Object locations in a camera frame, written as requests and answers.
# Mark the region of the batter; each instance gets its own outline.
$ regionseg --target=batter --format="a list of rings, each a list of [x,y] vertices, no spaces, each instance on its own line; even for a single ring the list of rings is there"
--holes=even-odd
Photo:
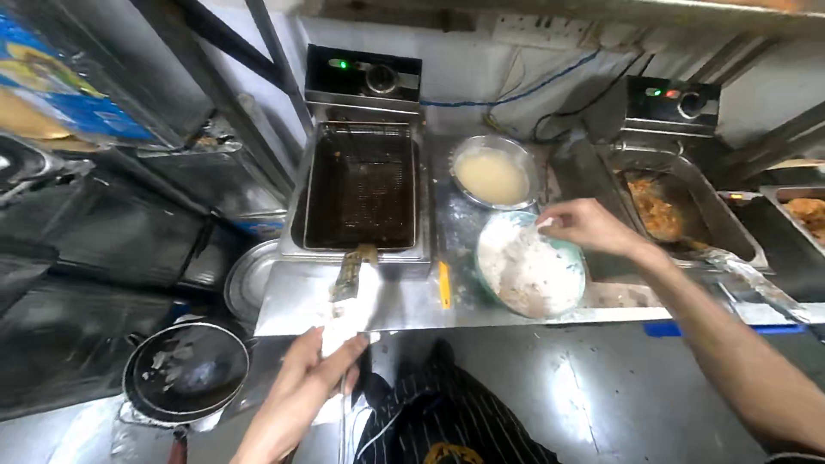
[[[485,147],[461,155],[455,175],[475,197],[495,205],[515,205],[527,198],[527,174],[500,149]]]

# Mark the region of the blue wire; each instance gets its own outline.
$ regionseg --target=blue wire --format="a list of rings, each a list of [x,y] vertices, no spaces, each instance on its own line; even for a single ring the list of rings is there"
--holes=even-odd
[[[593,61],[596,58],[596,55],[599,54],[599,50],[594,51],[593,53],[585,56],[584,58],[580,59],[578,63],[575,63],[573,66],[561,71],[560,73],[554,74],[544,80],[539,85],[533,87],[532,89],[519,93],[518,95],[514,95],[512,97],[505,98],[504,100],[498,100],[497,102],[430,102],[428,100],[421,100],[421,104],[425,107],[448,107],[448,108],[456,108],[456,107],[497,107],[498,105],[503,105],[505,103],[514,102],[519,98],[524,98],[531,93],[539,90],[540,88],[544,87],[545,85],[553,82],[554,80],[561,78],[562,76],[571,73],[573,70],[579,68],[583,64],[586,64],[590,61]]]

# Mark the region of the fryer control panel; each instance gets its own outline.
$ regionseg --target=fryer control panel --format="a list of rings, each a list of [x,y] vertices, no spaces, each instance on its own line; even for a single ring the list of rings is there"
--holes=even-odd
[[[719,85],[630,76],[625,80],[626,117],[716,127]]]
[[[422,61],[310,44],[306,89],[417,102]]]

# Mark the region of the teal bowl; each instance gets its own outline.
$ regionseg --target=teal bowl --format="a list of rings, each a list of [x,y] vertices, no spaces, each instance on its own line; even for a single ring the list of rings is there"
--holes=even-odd
[[[475,270],[478,274],[478,279],[481,281],[481,285],[484,287],[487,293],[489,293],[496,301],[500,302],[502,305],[505,305],[509,310],[521,316],[524,315],[518,312],[517,310],[511,308],[498,296],[498,294],[495,291],[493,291],[493,288],[490,286],[490,282],[487,280],[487,277],[484,276],[484,272],[482,272],[481,270],[481,264],[479,263],[479,245],[482,243],[483,238],[486,235],[490,234],[490,229],[492,228],[491,225],[497,223],[498,221],[504,220],[511,222],[512,224],[519,225],[521,227],[527,227],[528,225],[535,223],[535,220],[538,218],[539,217],[537,215],[525,211],[508,211],[505,213],[493,215],[487,221],[487,224],[485,224],[484,227],[481,229],[481,234],[478,235],[478,244],[476,244],[475,249]],[[582,254],[582,249],[579,248],[578,245],[572,244],[566,240],[551,239],[550,237],[542,237],[541,240],[542,242],[547,243],[554,249],[558,250],[559,253],[561,253],[562,255],[565,255],[564,257],[571,261],[571,265],[569,266],[570,272],[575,272],[579,276],[577,297],[575,298],[575,302],[572,303],[568,308],[556,310],[553,316],[547,316],[548,318],[552,318],[578,308],[578,305],[582,300],[582,296],[584,296],[584,288],[587,283],[587,273],[585,272],[584,255]]]

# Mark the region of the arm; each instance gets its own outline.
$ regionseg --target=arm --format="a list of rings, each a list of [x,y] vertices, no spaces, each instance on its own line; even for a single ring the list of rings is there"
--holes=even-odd
[[[702,372],[772,451],[825,455],[825,394],[768,342],[731,315],[659,247],[633,232],[598,201],[552,206],[542,233],[624,256],[679,324]]]
[[[298,446],[345,373],[345,390],[352,391],[358,378],[358,367],[353,363],[367,341],[360,335],[353,337],[321,361],[322,330],[310,329],[292,343],[269,396],[249,424],[230,464],[279,462]]]

